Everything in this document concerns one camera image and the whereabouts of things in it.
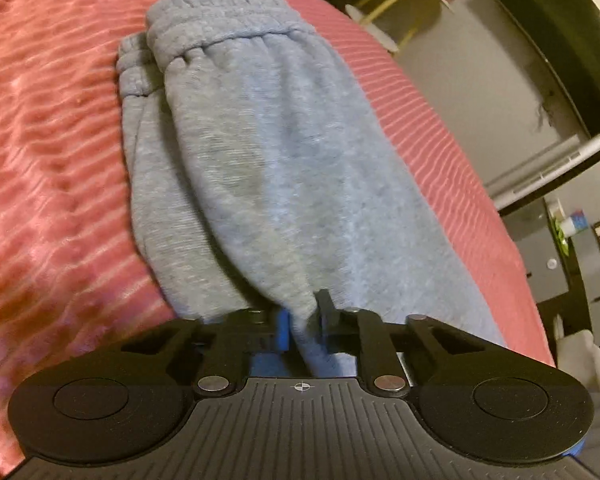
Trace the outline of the grey sweatpants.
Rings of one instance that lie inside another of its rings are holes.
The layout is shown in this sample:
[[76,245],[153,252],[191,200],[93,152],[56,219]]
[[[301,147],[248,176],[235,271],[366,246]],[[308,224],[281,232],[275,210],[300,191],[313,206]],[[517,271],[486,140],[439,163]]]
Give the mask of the grey sweatpants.
[[349,67],[284,0],[159,0],[117,62],[135,243],[181,318],[283,307],[316,376],[315,293],[494,344],[478,286]]

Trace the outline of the grey drawer cabinet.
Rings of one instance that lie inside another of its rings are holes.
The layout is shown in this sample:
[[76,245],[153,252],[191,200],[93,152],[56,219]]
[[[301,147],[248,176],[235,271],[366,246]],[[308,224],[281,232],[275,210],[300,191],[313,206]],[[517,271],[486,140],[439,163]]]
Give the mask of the grey drawer cabinet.
[[545,200],[539,198],[504,220],[524,262],[534,301],[542,304],[569,292],[565,256],[556,242]]

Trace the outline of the pink ribbed bed blanket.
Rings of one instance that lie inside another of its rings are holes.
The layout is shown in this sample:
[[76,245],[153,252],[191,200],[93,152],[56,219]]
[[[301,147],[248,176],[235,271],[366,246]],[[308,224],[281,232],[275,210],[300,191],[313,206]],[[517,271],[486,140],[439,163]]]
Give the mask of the pink ribbed bed blanket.
[[[114,70],[157,0],[0,0],[0,478],[24,378],[165,321],[129,220]],[[460,146],[393,58],[324,0],[286,0],[348,63],[506,344],[552,362],[518,250]]]

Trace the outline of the white tower fan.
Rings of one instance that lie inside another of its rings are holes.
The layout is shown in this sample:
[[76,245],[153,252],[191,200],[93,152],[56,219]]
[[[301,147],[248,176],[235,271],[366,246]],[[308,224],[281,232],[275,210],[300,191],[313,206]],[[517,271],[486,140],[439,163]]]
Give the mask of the white tower fan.
[[570,136],[486,182],[486,192],[501,216],[559,188],[600,161],[600,136]]

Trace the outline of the white tiered side table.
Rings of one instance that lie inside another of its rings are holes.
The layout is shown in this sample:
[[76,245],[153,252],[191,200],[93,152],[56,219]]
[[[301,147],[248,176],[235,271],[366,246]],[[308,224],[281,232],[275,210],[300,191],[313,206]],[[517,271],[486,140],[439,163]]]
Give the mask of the white tiered side table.
[[[449,9],[452,0],[358,0],[346,5],[347,16],[359,24],[388,53],[396,56],[427,25],[430,25],[442,9]],[[399,39],[393,39],[379,25],[379,21],[391,8],[404,3],[407,6],[408,29]]]

